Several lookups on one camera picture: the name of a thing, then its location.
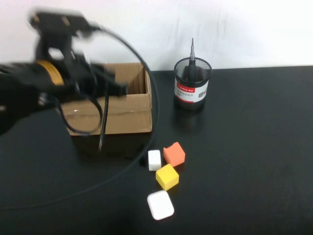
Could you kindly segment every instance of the robotic arm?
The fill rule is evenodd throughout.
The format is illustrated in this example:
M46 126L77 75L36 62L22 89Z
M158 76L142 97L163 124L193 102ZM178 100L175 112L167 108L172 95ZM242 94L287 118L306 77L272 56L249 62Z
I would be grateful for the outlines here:
M64 122L71 128L60 104L73 100L89 99L102 119L104 113L97 98L127 94L127 84L115 83L114 73L87 63L83 55L72 50L73 37L88 38L99 30L82 15L39 11L29 22L40 36L35 61L0 65L0 135L19 119L53 107L60 109ZM53 59L50 48L60 50L63 59Z

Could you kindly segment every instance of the white wall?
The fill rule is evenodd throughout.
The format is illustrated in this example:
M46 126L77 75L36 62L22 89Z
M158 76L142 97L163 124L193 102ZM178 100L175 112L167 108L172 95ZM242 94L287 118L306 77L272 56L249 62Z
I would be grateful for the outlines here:
M152 70L172 70L195 52L217 68L313 64L309 0L0 0L0 62L30 60L36 42L27 25L34 6L80 10L127 39ZM105 36L75 43L103 62L137 61Z

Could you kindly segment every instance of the small white cube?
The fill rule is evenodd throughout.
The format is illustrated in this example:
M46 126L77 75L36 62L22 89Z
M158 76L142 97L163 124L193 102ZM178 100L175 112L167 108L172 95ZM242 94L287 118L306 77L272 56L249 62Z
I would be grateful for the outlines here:
M148 205L153 219L160 220L174 214L174 207L167 191L151 193L148 198Z
M159 170L162 167L160 150L148 151L149 171Z

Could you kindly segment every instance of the black table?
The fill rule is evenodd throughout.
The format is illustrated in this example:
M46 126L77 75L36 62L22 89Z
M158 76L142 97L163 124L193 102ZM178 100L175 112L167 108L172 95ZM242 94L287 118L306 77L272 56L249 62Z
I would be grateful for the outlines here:
M186 152L180 183L169 190L175 214L152 219L146 200L160 187L138 163L68 200L0 211L0 233L313 234L313 67L214 70L205 108L196 114L174 108L172 72L155 76L162 93L154 147L179 141ZM108 137L107 147L147 136ZM54 111L1 136L0 207L76 193L131 161L89 156L82 143Z

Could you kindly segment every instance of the sponge block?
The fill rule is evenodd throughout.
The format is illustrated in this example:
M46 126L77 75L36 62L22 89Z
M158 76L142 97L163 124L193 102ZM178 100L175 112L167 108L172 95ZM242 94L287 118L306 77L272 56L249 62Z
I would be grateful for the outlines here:
M152 193L148 196L147 201L155 220L164 219L174 214L174 207L167 191Z
M168 148L164 148L163 154L166 162L173 167L185 162L185 152L178 142Z
M161 168L161 153L160 150L148 151L149 170L159 170Z
M167 164L156 171L156 181L158 181L162 189L169 190L171 187L178 184L179 175L170 164Z

